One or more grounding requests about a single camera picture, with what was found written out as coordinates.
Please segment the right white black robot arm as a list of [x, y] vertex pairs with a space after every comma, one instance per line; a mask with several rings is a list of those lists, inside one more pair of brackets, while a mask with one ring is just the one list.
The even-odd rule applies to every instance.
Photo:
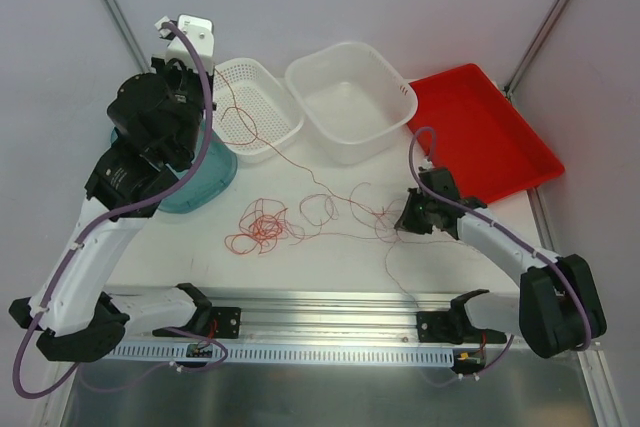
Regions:
[[451, 300], [445, 311], [422, 314], [427, 336], [462, 344], [491, 331], [523, 338], [539, 357], [585, 350], [607, 331], [607, 320], [588, 262], [534, 247], [500, 222], [476, 197], [463, 197], [446, 168], [413, 174], [398, 231], [441, 231], [472, 247], [516, 285], [515, 294], [476, 289]]

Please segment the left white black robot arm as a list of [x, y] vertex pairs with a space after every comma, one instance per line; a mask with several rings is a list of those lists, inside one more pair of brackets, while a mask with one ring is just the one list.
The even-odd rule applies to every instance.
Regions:
[[36, 295], [10, 305], [51, 362], [94, 362], [130, 335], [199, 336], [209, 327], [212, 305], [190, 283], [132, 298], [104, 290], [161, 202], [195, 175], [213, 136], [211, 69], [176, 58], [155, 68], [125, 81], [107, 108], [113, 139], [85, 185], [59, 265]]

